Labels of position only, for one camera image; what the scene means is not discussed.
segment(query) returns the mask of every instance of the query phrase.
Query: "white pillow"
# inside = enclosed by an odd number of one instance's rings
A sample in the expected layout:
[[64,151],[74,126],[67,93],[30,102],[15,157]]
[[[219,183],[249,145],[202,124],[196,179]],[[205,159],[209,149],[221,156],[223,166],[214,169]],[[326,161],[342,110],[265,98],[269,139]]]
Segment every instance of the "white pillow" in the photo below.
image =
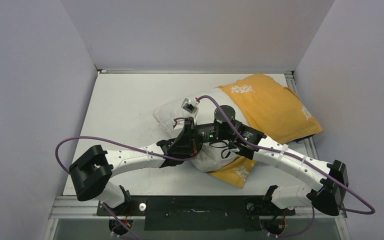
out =
[[[245,125],[248,125],[247,119],[244,114],[242,114],[239,107],[236,105],[232,99],[223,92],[223,90],[219,88],[209,89],[203,92],[199,92],[194,95],[186,96],[183,98],[179,98],[173,100],[167,104],[164,104],[157,109],[155,109],[152,113],[155,120],[170,134],[171,138],[176,138],[179,134],[179,131],[175,131],[173,129],[173,119],[175,118],[186,118],[191,116],[191,114],[182,109],[182,102],[185,98],[197,98],[202,95],[209,95],[213,97],[219,105],[229,105],[231,106],[235,112],[235,119],[242,122]],[[209,124],[214,122],[214,111],[216,110],[216,106],[208,99],[202,99],[198,104],[198,112],[196,115],[196,123],[197,124]],[[214,146],[223,146],[222,143],[214,144]],[[209,146],[209,143],[205,143],[198,153],[198,155],[192,159],[193,165],[204,172],[212,172],[219,170],[231,163],[235,160],[238,155],[233,152],[227,158],[222,158],[222,151],[224,148],[215,148]]]

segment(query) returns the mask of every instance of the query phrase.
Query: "gray wall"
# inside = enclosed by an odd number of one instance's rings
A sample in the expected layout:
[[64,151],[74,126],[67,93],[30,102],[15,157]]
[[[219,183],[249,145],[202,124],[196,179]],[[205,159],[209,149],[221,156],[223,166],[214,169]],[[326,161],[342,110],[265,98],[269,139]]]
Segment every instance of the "gray wall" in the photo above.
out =
[[95,79],[59,0],[0,0],[0,240],[42,239]]
[[[348,167],[350,186],[377,209],[349,213],[354,239],[384,239],[384,1],[336,0],[295,78],[324,131],[320,158]],[[365,209],[351,196],[349,208]]]
[[62,0],[101,69],[294,70],[334,0]]

